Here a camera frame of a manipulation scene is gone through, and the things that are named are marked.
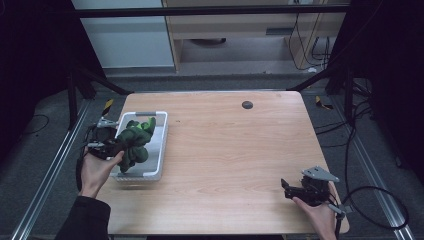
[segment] white basket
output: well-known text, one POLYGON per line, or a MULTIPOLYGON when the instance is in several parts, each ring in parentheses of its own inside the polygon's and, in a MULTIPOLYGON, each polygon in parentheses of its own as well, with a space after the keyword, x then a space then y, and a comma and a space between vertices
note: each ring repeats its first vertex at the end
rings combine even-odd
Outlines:
POLYGON ((147 122, 149 117, 156 118, 156 127, 152 139, 144 147, 149 158, 143 163, 136 163, 126 173, 121 173, 119 166, 115 166, 110 176, 118 182, 159 181, 162 176, 163 155, 165 154, 166 136, 168 133, 168 114, 156 112, 127 112, 121 118, 116 137, 126 128, 131 120, 140 123, 147 122))

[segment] green object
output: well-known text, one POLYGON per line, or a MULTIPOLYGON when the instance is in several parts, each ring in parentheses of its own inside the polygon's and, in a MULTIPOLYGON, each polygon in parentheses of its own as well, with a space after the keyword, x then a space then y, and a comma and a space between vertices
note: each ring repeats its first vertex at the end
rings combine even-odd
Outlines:
POLYGON ((127 172, 136 163, 145 162, 149 158, 149 153, 144 145, 152 139, 155 127, 156 118, 154 117, 143 123, 131 120, 118 135, 117 139, 125 150, 122 161, 118 163, 122 173, 127 172))

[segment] white cabinet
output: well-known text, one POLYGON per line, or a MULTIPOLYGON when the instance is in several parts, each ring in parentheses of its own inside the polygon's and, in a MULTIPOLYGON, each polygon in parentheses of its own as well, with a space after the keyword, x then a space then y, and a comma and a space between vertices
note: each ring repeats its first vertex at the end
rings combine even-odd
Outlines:
MULTIPOLYGON (((161 0, 72 0, 75 9, 162 7, 161 0)), ((174 67, 164 17, 81 19, 105 72, 174 67)))

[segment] wooden tabletop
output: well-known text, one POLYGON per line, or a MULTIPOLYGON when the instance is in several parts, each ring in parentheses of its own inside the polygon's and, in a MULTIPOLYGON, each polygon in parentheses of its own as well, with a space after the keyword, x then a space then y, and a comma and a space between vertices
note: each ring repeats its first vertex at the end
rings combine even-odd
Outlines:
POLYGON ((142 184, 109 178, 98 199, 112 208, 110 234, 313 232, 280 183, 328 170, 298 92, 131 94, 122 113, 131 111, 168 112, 163 173, 142 184))

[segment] black sleeve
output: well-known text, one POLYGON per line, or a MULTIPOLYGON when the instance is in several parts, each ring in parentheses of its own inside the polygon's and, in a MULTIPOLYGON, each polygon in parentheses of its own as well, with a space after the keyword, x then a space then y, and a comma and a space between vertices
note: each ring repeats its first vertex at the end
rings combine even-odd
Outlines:
POLYGON ((79 196, 56 240, 108 240, 110 207, 94 198, 79 196))

